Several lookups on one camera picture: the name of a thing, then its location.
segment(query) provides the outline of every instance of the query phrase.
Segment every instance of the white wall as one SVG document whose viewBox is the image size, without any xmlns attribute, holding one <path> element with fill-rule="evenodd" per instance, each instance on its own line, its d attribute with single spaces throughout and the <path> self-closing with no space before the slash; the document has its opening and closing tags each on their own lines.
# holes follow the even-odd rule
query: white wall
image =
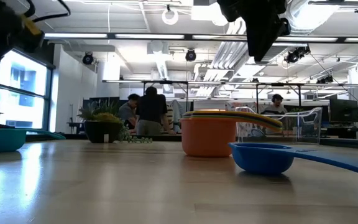
<svg viewBox="0 0 358 224">
<path fill-rule="evenodd" d="M 106 63 L 100 62 L 98 64 L 98 74 L 97 74 L 97 89 L 96 96 L 97 97 L 116 97 L 119 96 L 119 84 L 118 83 L 103 83 L 102 80 L 115 80 L 115 78 L 111 77 L 110 74 L 114 74 L 117 72 L 117 68 Z"/>
<path fill-rule="evenodd" d="M 73 105 L 73 120 L 79 121 L 76 116 L 83 99 L 96 96 L 98 76 L 67 54 L 61 45 L 55 46 L 53 63 L 56 69 L 52 80 L 50 131 L 70 133 L 67 124 L 71 117 L 70 105 Z"/>
</svg>

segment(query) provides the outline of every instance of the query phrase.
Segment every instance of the track light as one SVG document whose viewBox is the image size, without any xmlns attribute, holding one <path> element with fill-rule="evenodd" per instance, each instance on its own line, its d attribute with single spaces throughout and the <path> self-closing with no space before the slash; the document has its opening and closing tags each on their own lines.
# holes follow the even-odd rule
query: track light
<svg viewBox="0 0 358 224">
<path fill-rule="evenodd" d="M 82 62 L 85 64 L 85 65 L 91 65 L 92 62 L 93 62 L 93 56 L 92 56 L 92 52 L 86 52 L 85 53 L 85 56 L 82 58 Z"/>
<path fill-rule="evenodd" d="M 296 63 L 301 58 L 303 58 L 306 54 L 309 53 L 310 53 L 309 45 L 307 47 L 297 47 L 294 51 L 289 52 L 284 60 L 287 63 Z"/>
<path fill-rule="evenodd" d="M 187 53 L 186 53 L 186 61 L 188 62 L 193 62 L 194 60 L 196 60 L 196 52 L 194 51 L 194 49 L 188 49 Z"/>
<path fill-rule="evenodd" d="M 328 75 L 327 77 L 325 78 L 322 78 L 322 79 L 319 79 L 317 80 L 317 84 L 326 84 L 326 83 L 332 83 L 334 82 L 334 78 L 332 75 Z"/>
</svg>

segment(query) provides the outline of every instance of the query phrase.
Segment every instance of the orange container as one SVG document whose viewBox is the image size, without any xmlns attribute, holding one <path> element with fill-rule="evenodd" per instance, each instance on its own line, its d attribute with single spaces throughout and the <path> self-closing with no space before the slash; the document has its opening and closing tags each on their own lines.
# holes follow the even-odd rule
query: orange container
<svg viewBox="0 0 358 224">
<path fill-rule="evenodd" d="M 236 141 L 236 120 L 185 118 L 181 120 L 181 146 L 189 156 L 227 157 L 229 142 Z"/>
</svg>

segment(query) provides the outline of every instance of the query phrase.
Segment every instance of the person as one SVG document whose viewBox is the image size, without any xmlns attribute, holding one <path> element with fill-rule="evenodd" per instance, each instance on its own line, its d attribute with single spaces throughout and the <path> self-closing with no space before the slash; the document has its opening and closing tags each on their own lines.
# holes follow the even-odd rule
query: person
<svg viewBox="0 0 358 224">
<path fill-rule="evenodd" d="M 139 98 L 136 108 L 137 135 L 159 135 L 161 134 L 161 121 L 168 134 L 175 133 L 169 128 L 167 118 L 167 101 L 164 95 L 158 95 L 157 89 L 150 86 L 145 95 Z"/>
<path fill-rule="evenodd" d="M 261 114 L 286 114 L 288 111 L 281 104 L 283 102 L 283 97 L 280 94 L 274 94 L 272 97 L 272 105 L 269 105 L 264 109 Z"/>
<path fill-rule="evenodd" d="M 140 98 L 138 94 L 131 94 L 128 96 L 128 102 L 124 103 L 118 109 L 118 118 L 124 121 L 124 124 L 131 130 L 136 126 L 135 109 L 137 101 Z"/>
</svg>

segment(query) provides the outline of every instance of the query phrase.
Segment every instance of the computer monitor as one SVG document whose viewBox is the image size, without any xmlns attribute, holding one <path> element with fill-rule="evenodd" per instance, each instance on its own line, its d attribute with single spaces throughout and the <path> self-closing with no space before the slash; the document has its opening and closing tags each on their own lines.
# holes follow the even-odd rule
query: computer monitor
<svg viewBox="0 0 358 224">
<path fill-rule="evenodd" d="M 358 104 L 354 100 L 329 100 L 329 122 L 358 122 Z"/>
</svg>

